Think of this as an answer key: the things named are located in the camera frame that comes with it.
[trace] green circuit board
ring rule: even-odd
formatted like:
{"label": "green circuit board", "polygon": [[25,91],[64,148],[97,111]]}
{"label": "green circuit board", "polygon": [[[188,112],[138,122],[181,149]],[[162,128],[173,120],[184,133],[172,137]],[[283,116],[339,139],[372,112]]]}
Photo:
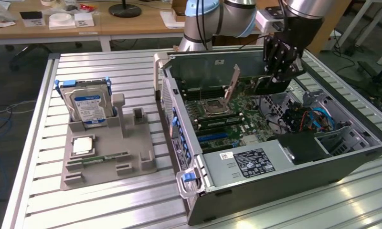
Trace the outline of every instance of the green circuit board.
{"label": "green circuit board", "polygon": [[[191,123],[193,123],[195,133],[199,133],[197,123],[195,120],[208,117],[219,117],[220,115],[207,114],[205,103],[212,99],[185,101],[185,108]],[[220,132],[227,134],[225,138],[200,142],[203,151],[216,149],[223,146],[244,146],[245,140],[249,143],[267,141],[268,137],[273,136],[272,129],[268,127],[265,117],[257,111],[255,99],[244,96],[241,93],[235,96],[227,103],[225,114],[240,114],[241,121],[235,125],[220,126]]]}

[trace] metal table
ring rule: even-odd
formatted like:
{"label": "metal table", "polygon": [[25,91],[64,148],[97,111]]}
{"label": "metal table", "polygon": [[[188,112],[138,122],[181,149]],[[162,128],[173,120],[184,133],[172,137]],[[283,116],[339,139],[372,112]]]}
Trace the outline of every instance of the metal table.
{"label": "metal table", "polygon": [[[170,50],[62,54],[47,60],[2,228],[382,228],[382,157],[335,184],[203,225],[186,225],[152,89],[152,55],[164,51]],[[311,54],[303,60],[382,130],[382,113]],[[60,191],[68,111],[53,81],[105,76],[112,79],[113,92],[126,98],[122,111],[142,107],[148,113],[158,171]],[[308,76],[299,81],[309,90],[317,89]]]}

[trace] black lamp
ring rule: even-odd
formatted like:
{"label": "black lamp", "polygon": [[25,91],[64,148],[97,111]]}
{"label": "black lamp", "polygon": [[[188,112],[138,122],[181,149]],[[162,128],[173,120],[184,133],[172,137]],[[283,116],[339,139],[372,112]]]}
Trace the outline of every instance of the black lamp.
{"label": "black lamp", "polygon": [[138,6],[125,4],[125,0],[121,0],[121,4],[109,7],[109,13],[120,18],[133,18],[141,14],[141,9]]}

